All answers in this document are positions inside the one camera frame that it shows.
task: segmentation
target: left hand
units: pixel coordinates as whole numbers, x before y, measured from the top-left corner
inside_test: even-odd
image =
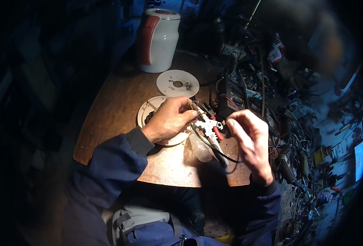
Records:
[[[191,108],[190,102],[186,96],[167,98],[142,127],[143,134],[152,143],[176,135],[187,122],[198,116],[198,111],[188,110]]]

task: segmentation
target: right hand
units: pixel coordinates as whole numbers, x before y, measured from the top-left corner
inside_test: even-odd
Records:
[[[262,185],[272,183],[273,174],[268,161],[268,124],[248,109],[232,113],[226,123],[253,180]]]

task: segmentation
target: white plastic disc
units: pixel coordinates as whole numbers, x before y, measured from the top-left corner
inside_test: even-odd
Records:
[[[158,90],[169,97],[193,97],[199,91],[198,80],[183,70],[168,70],[157,78]]]
[[[168,98],[168,96],[155,96],[155,97],[147,100],[140,107],[140,109],[138,111],[138,116],[137,116],[138,125],[140,127],[145,126],[146,125],[145,119],[149,115],[149,113],[154,111],[155,108],[159,108],[159,106],[161,106],[161,104],[163,102],[165,102],[165,100],[167,98]],[[157,142],[157,144],[165,145],[165,146],[178,145],[179,143],[183,142],[184,140],[186,140],[188,138],[188,136],[190,135],[190,132],[192,130],[193,129],[191,128],[191,126],[185,126],[180,130],[180,132],[178,134],[176,134],[172,137],[169,137],[167,139],[163,139],[163,140]]]

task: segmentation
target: black wire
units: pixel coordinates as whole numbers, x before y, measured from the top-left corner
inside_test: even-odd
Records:
[[[190,122],[191,127],[193,128],[195,134],[207,145],[209,146],[213,151],[216,151],[219,155],[223,156],[225,159],[228,159],[229,161],[235,162],[235,163],[243,163],[243,161],[235,161],[232,158],[229,158],[228,156],[224,155],[223,153],[221,153],[221,151],[217,150],[216,148],[214,148],[212,145],[209,145],[200,134],[198,134],[198,132],[195,130],[195,127],[193,126],[193,124]]]

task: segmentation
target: workbench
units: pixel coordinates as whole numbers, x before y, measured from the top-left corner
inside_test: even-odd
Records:
[[[214,81],[221,68],[203,58],[175,54],[170,69],[180,69],[194,75],[200,84]],[[132,61],[121,61],[109,74],[98,92],[74,150],[74,159],[87,165],[95,147],[102,142],[137,126],[137,113],[148,99],[161,96],[156,87],[158,74],[140,71]],[[209,102],[209,87],[200,87],[196,94],[199,101]],[[220,143],[224,153],[238,159],[234,138]],[[148,165],[139,181],[180,187],[239,186],[250,183],[250,170],[246,165],[229,163],[227,172],[213,156],[213,161],[202,163],[193,155],[187,138],[179,145],[165,147],[156,145],[149,152]]]

